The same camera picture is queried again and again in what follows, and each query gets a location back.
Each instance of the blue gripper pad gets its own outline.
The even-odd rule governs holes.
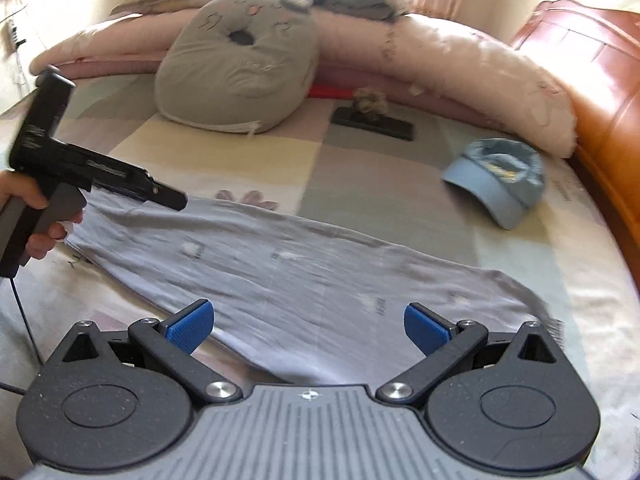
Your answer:
[[[454,330],[455,325],[420,304],[404,310],[404,333],[426,356],[451,341]]]
[[[211,302],[198,300],[164,320],[161,323],[161,331],[168,341],[191,354],[211,334],[213,322],[214,311]]]

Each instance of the electrical outlet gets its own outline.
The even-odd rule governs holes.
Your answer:
[[[9,45],[11,46],[13,52],[17,52],[20,46],[23,43],[26,43],[27,40],[18,36],[18,27],[15,25],[14,20],[12,20],[11,18],[6,20],[6,28],[9,34]]]

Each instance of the cap brim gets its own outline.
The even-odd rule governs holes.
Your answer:
[[[444,172],[442,179],[474,195],[503,229],[516,227],[527,212],[496,177],[468,158],[460,157],[455,160]]]

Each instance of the trigger handle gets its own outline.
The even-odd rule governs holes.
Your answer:
[[[27,241],[34,233],[44,233],[58,221],[68,220],[86,205],[82,192],[54,178],[36,179],[49,200],[45,209],[33,209],[24,200],[12,196],[0,212],[0,277],[14,278],[20,265],[29,257],[24,254]]]

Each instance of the black cable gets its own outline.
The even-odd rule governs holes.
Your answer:
[[[22,308],[22,302],[20,301],[20,296],[18,296],[18,291],[15,288],[15,282],[13,278],[10,278],[11,288],[14,290],[15,302],[18,304],[18,308],[20,309],[20,314],[22,314],[22,320],[24,321],[24,326],[27,329],[27,334],[29,334],[29,339],[31,340],[31,344],[33,345],[33,351],[36,354],[36,359],[38,360],[38,364],[40,366],[44,365],[44,361],[42,360],[42,355],[40,354],[40,350],[38,350],[38,346],[36,345],[36,340],[33,338],[33,333],[31,333],[31,327],[29,326],[29,321],[27,321],[27,315],[24,313],[24,309]]]
[[[11,13],[11,14],[9,14],[8,16],[5,16],[2,20],[0,20],[0,23],[4,23],[6,20],[8,20],[9,18],[14,17],[16,14],[18,14],[18,12],[22,12],[22,11],[23,11],[24,9],[26,9],[26,8],[27,8],[27,6],[26,6],[26,5],[22,6],[20,9],[18,9],[18,10],[16,10],[16,11],[12,12],[12,13]]]
[[[17,386],[11,386],[10,384],[0,383],[0,390],[4,390],[6,392],[11,392],[16,395],[24,395],[26,393],[22,388],[18,388]]]

